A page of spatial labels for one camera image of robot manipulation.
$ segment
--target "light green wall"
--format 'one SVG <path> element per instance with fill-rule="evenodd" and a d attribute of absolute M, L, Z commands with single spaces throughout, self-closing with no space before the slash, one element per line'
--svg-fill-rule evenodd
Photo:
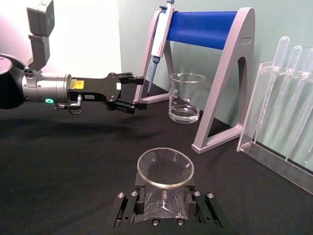
<path fill-rule="evenodd" d="M 152 16 L 165 0 L 118 0 L 121 63 L 123 71 L 140 74 L 143 53 Z M 273 59 L 277 43 L 282 36 L 289 36 L 291 46 L 301 45 L 304 52 L 313 47 L 312 0 L 176 0 L 179 11 L 234 11 L 253 7 L 256 12 L 254 51 L 255 79 L 259 63 Z M 175 72 L 195 72 L 208 78 L 212 84 L 221 51 L 173 43 Z M 155 84 L 168 90 L 167 69 L 162 61 L 158 67 Z M 224 91 L 216 118 L 234 124 L 238 100 L 238 76 Z"/>

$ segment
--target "yellow label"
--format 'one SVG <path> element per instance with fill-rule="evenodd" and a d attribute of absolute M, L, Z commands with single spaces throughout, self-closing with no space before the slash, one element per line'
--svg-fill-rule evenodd
<path fill-rule="evenodd" d="M 71 89 L 83 89 L 84 88 L 84 82 L 83 80 L 76 80 L 73 79 L 72 83 L 70 85 Z"/>

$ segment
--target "beaker rim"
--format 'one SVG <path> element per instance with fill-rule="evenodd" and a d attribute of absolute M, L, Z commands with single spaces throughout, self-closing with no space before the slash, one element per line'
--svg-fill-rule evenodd
<path fill-rule="evenodd" d="M 157 183 L 157 182 L 154 182 L 152 180 L 149 180 L 147 177 L 145 177 L 141 170 L 140 170 L 140 167 L 139 167 L 139 163 L 140 163 L 140 160 L 142 159 L 142 157 L 144 157 L 147 153 L 149 152 L 152 152 L 154 150 L 159 150 L 159 149 L 167 149 L 167 150 L 171 150 L 173 152 L 176 152 L 176 153 L 179 153 L 181 154 L 191 165 L 191 173 L 189 175 L 189 177 L 187 179 L 185 179 L 184 181 L 181 181 L 179 183 L 176 183 L 176 184 L 160 184 L 160 183 Z M 183 154 L 182 152 L 179 152 L 175 149 L 172 149 L 172 148 L 166 148 L 166 147 L 159 147 L 159 148 L 153 148 L 153 149 L 150 149 L 146 152 L 144 152 L 143 154 L 141 154 L 141 156 L 139 157 L 138 161 L 137 161 L 137 171 L 139 173 L 139 175 L 149 184 L 155 186 L 155 187 L 158 187 L 158 188 L 163 188 L 163 189 L 174 189 L 174 188 L 178 188 L 186 183 L 188 183 L 188 181 L 191 180 L 191 178 L 194 176 L 194 171 L 195 171 L 195 168 L 194 168 L 194 164 L 192 163 L 192 161 L 190 160 L 190 158 L 188 158 L 185 154 Z"/>
<path fill-rule="evenodd" d="M 178 80 L 178 79 L 175 79 L 174 76 L 181 76 L 181 75 L 192 75 L 194 77 L 199 77 L 200 80 L 199 81 L 181 81 L 181 80 Z M 188 72 L 180 72 L 180 73 L 173 73 L 170 75 L 170 79 L 174 80 L 174 81 L 177 81 L 177 82 L 181 82 L 181 83 L 199 83 L 199 82 L 204 82 L 206 80 L 206 77 L 205 76 L 202 76 L 200 74 L 196 74 L 196 73 L 188 73 Z"/>

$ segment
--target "white wall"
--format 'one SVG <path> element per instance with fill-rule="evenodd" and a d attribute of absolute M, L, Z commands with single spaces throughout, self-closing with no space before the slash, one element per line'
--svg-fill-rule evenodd
<path fill-rule="evenodd" d="M 24 63 L 32 57 L 26 12 L 39 0 L 1 0 L 0 53 Z M 117 3 L 115 0 L 54 0 L 55 26 L 49 37 L 45 72 L 102 78 L 121 72 Z"/>

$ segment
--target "water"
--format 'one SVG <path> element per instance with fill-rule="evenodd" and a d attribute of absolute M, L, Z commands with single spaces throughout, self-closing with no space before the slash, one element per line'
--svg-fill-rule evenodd
<path fill-rule="evenodd" d="M 170 107 L 168 114 L 171 120 L 175 122 L 181 124 L 190 124 L 198 121 L 200 117 L 200 110 L 188 104 L 173 105 Z"/>

